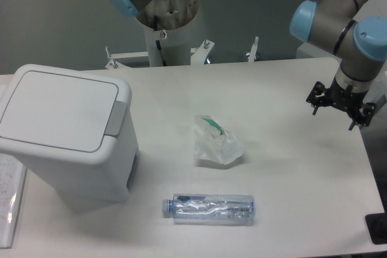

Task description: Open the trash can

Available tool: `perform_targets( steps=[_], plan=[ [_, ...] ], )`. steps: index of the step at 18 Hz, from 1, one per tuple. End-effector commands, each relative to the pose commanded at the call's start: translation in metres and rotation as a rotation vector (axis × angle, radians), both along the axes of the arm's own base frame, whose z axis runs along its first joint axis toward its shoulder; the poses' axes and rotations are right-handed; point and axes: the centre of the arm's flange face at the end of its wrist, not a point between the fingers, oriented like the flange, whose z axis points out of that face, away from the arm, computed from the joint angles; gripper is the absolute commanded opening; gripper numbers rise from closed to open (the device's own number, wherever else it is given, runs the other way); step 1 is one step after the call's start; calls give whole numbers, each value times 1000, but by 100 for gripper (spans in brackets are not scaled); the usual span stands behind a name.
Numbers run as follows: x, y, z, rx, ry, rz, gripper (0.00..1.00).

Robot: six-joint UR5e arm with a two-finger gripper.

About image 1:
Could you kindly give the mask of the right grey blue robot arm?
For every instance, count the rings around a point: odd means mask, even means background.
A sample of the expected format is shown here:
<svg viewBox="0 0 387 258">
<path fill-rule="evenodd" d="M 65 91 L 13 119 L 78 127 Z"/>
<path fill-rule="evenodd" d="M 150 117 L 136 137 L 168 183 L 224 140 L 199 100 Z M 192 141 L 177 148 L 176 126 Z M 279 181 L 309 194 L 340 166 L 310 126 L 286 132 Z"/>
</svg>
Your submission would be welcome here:
<svg viewBox="0 0 387 258">
<path fill-rule="evenodd" d="M 332 107 L 346 112 L 351 127 L 369 126 L 377 104 L 365 103 L 386 61 L 386 18 L 354 16 L 368 0 L 304 1 L 296 9 L 290 33 L 341 59 L 329 87 L 316 82 L 306 101 L 315 111 Z"/>
</svg>

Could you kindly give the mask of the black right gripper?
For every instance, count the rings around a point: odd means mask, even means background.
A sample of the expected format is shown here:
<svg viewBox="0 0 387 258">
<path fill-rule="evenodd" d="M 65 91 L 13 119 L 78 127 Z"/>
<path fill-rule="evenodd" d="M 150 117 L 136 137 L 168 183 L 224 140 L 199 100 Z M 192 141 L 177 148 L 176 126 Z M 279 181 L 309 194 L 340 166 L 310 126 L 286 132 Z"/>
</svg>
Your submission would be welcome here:
<svg viewBox="0 0 387 258">
<path fill-rule="evenodd" d="M 355 126 L 369 126 L 376 113 L 375 103 L 363 103 L 367 92 L 354 92 L 352 85 L 343 88 L 336 79 L 333 79 L 329 89 L 323 83 L 316 82 L 306 102 L 313 108 L 312 115 L 316 115 L 319 108 L 328 106 L 348 112 L 348 116 L 352 119 L 348 128 L 351 131 Z"/>
</svg>

